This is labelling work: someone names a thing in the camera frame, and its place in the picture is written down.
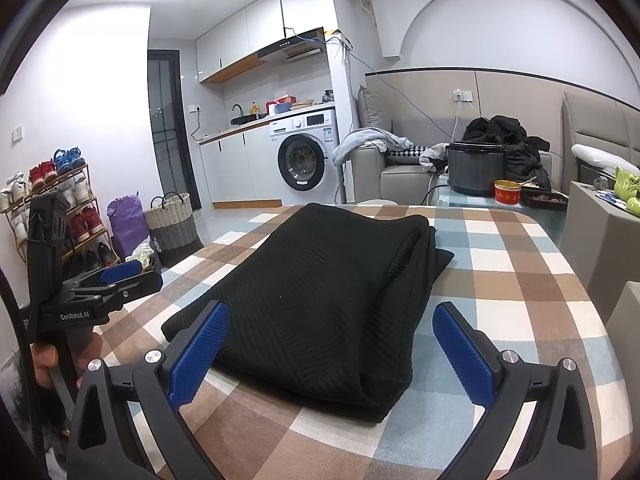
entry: wall outlet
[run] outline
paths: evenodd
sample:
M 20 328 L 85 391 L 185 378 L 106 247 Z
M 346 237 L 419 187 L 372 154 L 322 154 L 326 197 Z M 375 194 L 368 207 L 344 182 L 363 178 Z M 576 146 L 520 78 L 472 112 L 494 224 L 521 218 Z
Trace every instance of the wall outlet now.
M 453 100 L 454 101 L 464 101 L 467 103 L 472 103 L 474 101 L 474 93 L 471 91 L 464 90 L 454 90 L 453 91 Z
M 14 142 L 18 142 L 23 135 L 23 130 L 22 130 L 22 126 L 18 126 L 15 130 L 14 130 Z

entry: blue textured pad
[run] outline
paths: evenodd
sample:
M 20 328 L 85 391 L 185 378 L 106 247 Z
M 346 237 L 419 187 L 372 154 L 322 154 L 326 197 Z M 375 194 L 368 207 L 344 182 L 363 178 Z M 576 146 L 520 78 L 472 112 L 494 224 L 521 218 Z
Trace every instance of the blue textured pad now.
M 209 314 L 171 370 L 168 397 L 175 410 L 193 402 L 204 376 L 229 332 L 229 307 L 224 303 Z
M 120 264 L 115 267 L 109 267 L 100 275 L 100 281 L 105 285 L 111 285 L 111 283 L 121 282 L 127 278 L 137 276 L 142 272 L 142 264 L 134 260 L 127 262 L 126 264 Z
M 491 368 L 442 304 L 433 313 L 433 333 L 471 402 L 488 409 L 495 399 Z

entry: human hand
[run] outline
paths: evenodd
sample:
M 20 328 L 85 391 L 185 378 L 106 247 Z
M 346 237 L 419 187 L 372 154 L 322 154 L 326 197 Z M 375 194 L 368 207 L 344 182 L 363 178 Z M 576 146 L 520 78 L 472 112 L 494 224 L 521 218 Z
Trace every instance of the human hand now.
M 86 370 L 94 359 L 100 357 L 102 352 L 102 337 L 93 332 L 91 341 L 78 356 L 78 367 Z M 55 346 L 45 343 L 34 343 L 31 345 L 31 355 L 33 356 L 33 368 L 36 373 L 36 382 L 47 390 L 53 389 L 53 381 L 51 380 L 50 368 L 58 366 L 58 350 Z M 78 379 L 78 388 L 82 384 L 82 377 Z

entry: laundry basket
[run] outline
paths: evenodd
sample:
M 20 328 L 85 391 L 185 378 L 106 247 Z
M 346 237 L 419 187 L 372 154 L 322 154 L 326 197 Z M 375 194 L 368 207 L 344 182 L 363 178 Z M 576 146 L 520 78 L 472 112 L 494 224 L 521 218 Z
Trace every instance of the laundry basket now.
M 157 199 L 162 202 L 154 206 Z M 189 193 L 170 191 L 163 197 L 155 197 L 151 208 L 145 211 L 145 219 L 164 267 L 171 268 L 204 247 L 196 229 Z

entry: silver screw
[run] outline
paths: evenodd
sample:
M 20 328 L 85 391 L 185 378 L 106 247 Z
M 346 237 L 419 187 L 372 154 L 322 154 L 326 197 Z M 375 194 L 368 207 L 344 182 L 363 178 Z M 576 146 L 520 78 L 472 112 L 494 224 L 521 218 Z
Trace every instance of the silver screw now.
M 505 350 L 502 352 L 502 358 L 508 363 L 517 363 L 520 360 L 520 356 L 513 350 Z
M 569 358 L 562 360 L 562 366 L 564 366 L 570 372 L 573 372 L 577 368 L 575 361 Z
M 101 366 L 102 366 L 102 361 L 100 361 L 100 359 L 94 359 L 87 365 L 86 368 L 90 372 L 95 372 L 96 370 L 99 370 Z
M 152 350 L 145 355 L 145 361 L 147 363 L 157 363 L 162 357 L 162 352 L 159 350 Z

